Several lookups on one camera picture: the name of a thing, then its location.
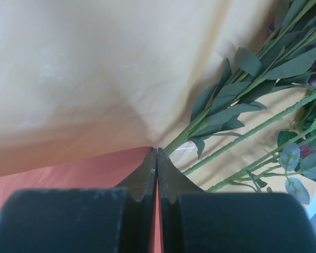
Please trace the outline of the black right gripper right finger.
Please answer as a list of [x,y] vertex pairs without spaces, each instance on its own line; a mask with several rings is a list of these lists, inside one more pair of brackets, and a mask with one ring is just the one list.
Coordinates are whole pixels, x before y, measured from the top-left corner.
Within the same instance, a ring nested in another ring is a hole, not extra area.
[[304,208],[285,193],[206,193],[157,151],[163,252],[316,252]]

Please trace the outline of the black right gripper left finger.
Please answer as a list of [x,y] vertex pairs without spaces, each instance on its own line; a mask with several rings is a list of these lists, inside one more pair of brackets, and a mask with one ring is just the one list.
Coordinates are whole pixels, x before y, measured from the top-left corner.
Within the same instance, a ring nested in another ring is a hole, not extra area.
[[157,149],[112,188],[22,189],[0,209],[0,252],[153,252]]

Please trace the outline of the orange wrapping paper sheet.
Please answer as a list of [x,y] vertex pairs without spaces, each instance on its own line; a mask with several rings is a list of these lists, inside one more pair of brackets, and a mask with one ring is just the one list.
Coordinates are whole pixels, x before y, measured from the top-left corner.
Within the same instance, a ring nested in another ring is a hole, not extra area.
[[[0,1],[0,175],[75,159],[84,176],[104,180],[108,168],[91,170],[90,157],[165,150],[225,61],[241,47],[260,50],[277,3]],[[264,95],[264,110],[240,114],[235,135],[208,138],[201,155],[192,142],[167,155],[183,173],[313,90]],[[186,177],[209,193],[260,159],[260,132]]]

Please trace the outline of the white fake rose stem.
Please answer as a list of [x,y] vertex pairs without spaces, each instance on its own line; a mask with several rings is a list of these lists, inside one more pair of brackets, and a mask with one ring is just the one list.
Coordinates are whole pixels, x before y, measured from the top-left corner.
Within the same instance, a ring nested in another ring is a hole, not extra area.
[[287,114],[289,114],[289,113],[301,108],[302,106],[312,102],[315,99],[316,99],[316,90],[313,90],[312,93],[309,96],[303,98],[302,100],[300,100],[296,104],[294,104],[294,105],[288,107],[287,109],[281,111],[280,113],[276,114],[272,118],[269,118],[268,120],[266,120],[263,123],[259,124],[255,128],[253,128],[250,131],[246,132],[245,134],[241,135],[240,137],[237,137],[234,141],[231,141],[230,143],[226,144],[225,146],[219,148],[217,151],[213,152],[212,154],[210,154],[209,156],[207,156],[206,158],[204,158],[200,162],[196,163],[195,165],[193,165],[190,168],[188,168],[187,170],[185,170],[183,172],[183,174],[185,176],[190,175],[192,172],[194,172],[195,170],[197,170],[201,166],[205,165],[206,163],[212,161],[214,158],[216,158],[219,155],[221,155],[222,153],[226,152],[228,149],[232,148],[236,144],[238,144],[238,143],[242,142],[243,140],[249,138],[250,136],[256,134],[257,132],[259,132],[260,130],[262,130],[265,127],[269,126],[270,124],[272,124],[272,123],[274,123],[276,121],[280,121]]

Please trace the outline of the mauve fake rose stem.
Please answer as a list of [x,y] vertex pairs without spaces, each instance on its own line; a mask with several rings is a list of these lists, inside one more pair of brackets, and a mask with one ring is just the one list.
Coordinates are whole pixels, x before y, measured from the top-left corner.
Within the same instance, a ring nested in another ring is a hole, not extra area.
[[213,136],[235,135],[242,113],[264,110],[258,99],[316,76],[316,1],[278,1],[269,36],[257,53],[239,48],[225,61],[220,80],[205,89],[192,108],[189,125],[165,148],[186,142],[203,153]]

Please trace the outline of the pink fake rose stem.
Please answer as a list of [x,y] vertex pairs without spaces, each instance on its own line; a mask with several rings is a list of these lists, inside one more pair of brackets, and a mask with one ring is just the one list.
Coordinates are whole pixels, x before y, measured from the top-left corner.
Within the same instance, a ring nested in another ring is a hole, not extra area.
[[267,193],[272,193],[272,188],[264,179],[283,177],[286,192],[295,197],[299,203],[309,205],[310,194],[298,176],[310,180],[316,179],[316,151],[304,150],[310,148],[309,143],[315,140],[316,119],[301,134],[289,139],[222,182],[211,186],[207,192],[214,193],[225,186],[237,186],[248,187],[256,193],[262,193],[263,189]]

